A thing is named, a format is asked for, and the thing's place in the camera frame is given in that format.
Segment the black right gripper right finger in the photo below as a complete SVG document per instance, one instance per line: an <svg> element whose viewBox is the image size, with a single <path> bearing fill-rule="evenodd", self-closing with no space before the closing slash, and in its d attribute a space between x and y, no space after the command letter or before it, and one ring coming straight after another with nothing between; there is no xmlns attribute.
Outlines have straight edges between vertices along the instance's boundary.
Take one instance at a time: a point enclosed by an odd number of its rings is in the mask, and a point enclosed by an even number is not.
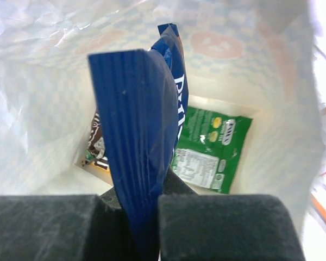
<svg viewBox="0 0 326 261"><path fill-rule="evenodd" d="M198 195L169 170L158 206L162 260L304 260L274 196Z"/></svg>

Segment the dark blue snack packet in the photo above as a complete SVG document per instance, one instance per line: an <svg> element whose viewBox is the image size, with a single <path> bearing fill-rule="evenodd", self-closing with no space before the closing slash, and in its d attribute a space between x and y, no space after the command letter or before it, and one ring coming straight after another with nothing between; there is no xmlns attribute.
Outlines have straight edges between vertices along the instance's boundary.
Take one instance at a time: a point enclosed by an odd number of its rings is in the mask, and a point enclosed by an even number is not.
<svg viewBox="0 0 326 261"><path fill-rule="evenodd" d="M173 23L148 49L88 56L105 154L141 260L159 255L158 198L186 118L189 89Z"/></svg>

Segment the yellow brown candy packet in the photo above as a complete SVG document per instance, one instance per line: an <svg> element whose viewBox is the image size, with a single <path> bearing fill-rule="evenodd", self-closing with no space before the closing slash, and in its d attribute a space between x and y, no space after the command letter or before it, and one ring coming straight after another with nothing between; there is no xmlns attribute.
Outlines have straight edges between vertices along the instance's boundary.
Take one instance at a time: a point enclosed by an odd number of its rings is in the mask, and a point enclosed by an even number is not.
<svg viewBox="0 0 326 261"><path fill-rule="evenodd" d="M105 153L102 126L98 110L95 111L91 122L91 130L82 166L92 165L105 172L110 172L110 165Z"/></svg>

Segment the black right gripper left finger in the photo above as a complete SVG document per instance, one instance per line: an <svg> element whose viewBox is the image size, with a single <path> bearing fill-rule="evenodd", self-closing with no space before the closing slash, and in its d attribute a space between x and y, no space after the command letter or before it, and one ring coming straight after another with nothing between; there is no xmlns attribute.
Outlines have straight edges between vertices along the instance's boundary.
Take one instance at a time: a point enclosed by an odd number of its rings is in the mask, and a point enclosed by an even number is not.
<svg viewBox="0 0 326 261"><path fill-rule="evenodd" d="M0 260L135 260L116 194L0 196Z"/></svg>

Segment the checkered paper bag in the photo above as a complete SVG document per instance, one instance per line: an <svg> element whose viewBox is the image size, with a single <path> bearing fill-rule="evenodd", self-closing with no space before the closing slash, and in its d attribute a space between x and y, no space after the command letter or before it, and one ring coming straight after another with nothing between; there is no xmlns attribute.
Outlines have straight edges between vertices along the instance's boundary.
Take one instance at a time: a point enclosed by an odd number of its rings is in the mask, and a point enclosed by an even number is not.
<svg viewBox="0 0 326 261"><path fill-rule="evenodd" d="M87 55L149 48L175 23L189 104L251 117L235 194L270 194L302 230L324 145L307 1L0 1L0 195L101 194L83 170Z"/></svg>

